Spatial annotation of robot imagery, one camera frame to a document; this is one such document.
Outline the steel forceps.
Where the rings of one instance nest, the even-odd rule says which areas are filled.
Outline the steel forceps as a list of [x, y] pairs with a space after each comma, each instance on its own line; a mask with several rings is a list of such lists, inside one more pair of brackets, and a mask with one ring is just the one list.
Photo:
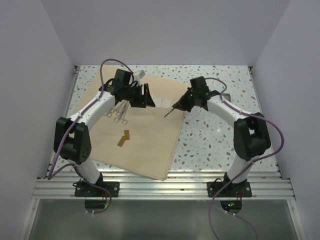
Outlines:
[[121, 122], [122, 125], [126, 125], [128, 121], [126, 120], [126, 113], [128, 109], [129, 102], [123, 101], [116, 110], [116, 117], [114, 118], [115, 123]]

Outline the steel scissors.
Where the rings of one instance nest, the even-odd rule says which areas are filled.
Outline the steel scissors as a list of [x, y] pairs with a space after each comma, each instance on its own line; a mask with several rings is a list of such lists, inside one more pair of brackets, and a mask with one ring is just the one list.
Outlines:
[[110, 109], [109, 111], [105, 112], [103, 115], [110, 118], [113, 114], [115, 114], [116, 116], [119, 116], [122, 111], [123, 111], [123, 105], [124, 105], [124, 101], [121, 101], [119, 103], [117, 103], [112, 109]]

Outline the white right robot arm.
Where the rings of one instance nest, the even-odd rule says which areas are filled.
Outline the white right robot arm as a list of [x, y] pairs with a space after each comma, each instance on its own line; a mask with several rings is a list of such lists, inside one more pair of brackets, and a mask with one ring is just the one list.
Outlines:
[[235, 159], [226, 173], [223, 192], [235, 196], [241, 190], [241, 183], [247, 180], [253, 160], [262, 156], [271, 147], [271, 140], [264, 115], [240, 109], [228, 101], [222, 92], [210, 90], [207, 78], [200, 76], [190, 80], [190, 87], [172, 105], [173, 110], [190, 112], [200, 107], [217, 115], [233, 128]]

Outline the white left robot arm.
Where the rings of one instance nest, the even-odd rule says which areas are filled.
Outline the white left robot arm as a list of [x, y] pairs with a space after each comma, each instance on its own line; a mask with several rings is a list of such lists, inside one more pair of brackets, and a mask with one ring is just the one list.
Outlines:
[[90, 130], [105, 113], [118, 103], [127, 102], [132, 108], [155, 107], [149, 85], [140, 84], [144, 71], [137, 75], [117, 69], [113, 78], [103, 83], [96, 95], [70, 117], [60, 117], [55, 124], [53, 149], [57, 157], [73, 165], [80, 178], [87, 182], [92, 196], [103, 193], [102, 174], [90, 159]]

